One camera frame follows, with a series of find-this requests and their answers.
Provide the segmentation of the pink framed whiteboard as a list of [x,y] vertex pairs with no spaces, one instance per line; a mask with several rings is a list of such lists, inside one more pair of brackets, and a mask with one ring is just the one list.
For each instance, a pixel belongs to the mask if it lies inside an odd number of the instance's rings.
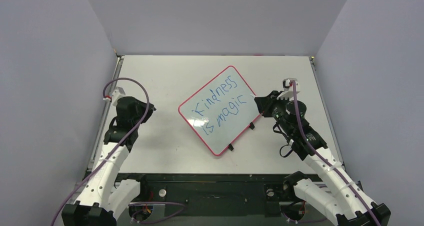
[[178,106],[178,113],[214,156],[222,155],[260,115],[254,91],[229,65]]

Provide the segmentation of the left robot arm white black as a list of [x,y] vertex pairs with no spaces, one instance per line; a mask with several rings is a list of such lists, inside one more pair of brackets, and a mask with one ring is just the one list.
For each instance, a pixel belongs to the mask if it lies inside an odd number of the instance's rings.
[[143,201],[149,187],[143,179],[125,179],[112,190],[120,168],[129,156],[139,134],[138,129],[156,110],[152,103],[123,96],[114,104],[116,116],[104,134],[95,168],[83,180],[83,189],[61,212],[65,226],[115,226],[132,199]]

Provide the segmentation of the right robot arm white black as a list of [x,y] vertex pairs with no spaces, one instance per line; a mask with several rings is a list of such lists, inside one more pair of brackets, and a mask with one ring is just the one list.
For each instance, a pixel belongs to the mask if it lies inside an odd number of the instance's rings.
[[298,157],[322,180],[317,186],[301,171],[284,178],[283,195],[306,201],[335,226],[386,226],[391,211],[367,196],[343,169],[324,139],[305,119],[306,105],[299,100],[279,99],[279,91],[254,97],[259,113],[273,118],[275,127],[286,135],[287,143]]

